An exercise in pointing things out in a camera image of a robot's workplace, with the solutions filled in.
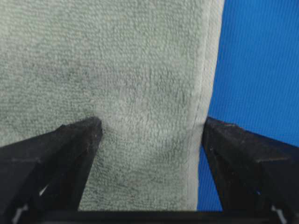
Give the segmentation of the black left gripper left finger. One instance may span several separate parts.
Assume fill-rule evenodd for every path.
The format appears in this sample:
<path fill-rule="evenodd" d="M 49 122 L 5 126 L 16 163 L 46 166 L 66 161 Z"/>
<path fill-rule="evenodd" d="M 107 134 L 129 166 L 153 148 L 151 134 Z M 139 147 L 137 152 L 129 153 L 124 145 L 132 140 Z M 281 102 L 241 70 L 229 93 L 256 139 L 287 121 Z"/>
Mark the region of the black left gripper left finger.
<path fill-rule="evenodd" d="M 77 211 L 102 138 L 97 117 L 0 149 L 0 221 L 12 224 L 27 206 Z"/>

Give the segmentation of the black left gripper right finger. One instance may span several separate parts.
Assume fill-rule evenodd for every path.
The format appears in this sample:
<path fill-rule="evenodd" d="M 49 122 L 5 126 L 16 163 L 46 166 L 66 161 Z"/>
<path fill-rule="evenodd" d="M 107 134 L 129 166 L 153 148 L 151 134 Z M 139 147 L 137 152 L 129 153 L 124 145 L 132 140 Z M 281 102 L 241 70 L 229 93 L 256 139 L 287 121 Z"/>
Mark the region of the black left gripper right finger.
<path fill-rule="evenodd" d="M 211 117 L 202 146 L 225 214 L 254 223 L 298 223 L 298 147 Z"/>

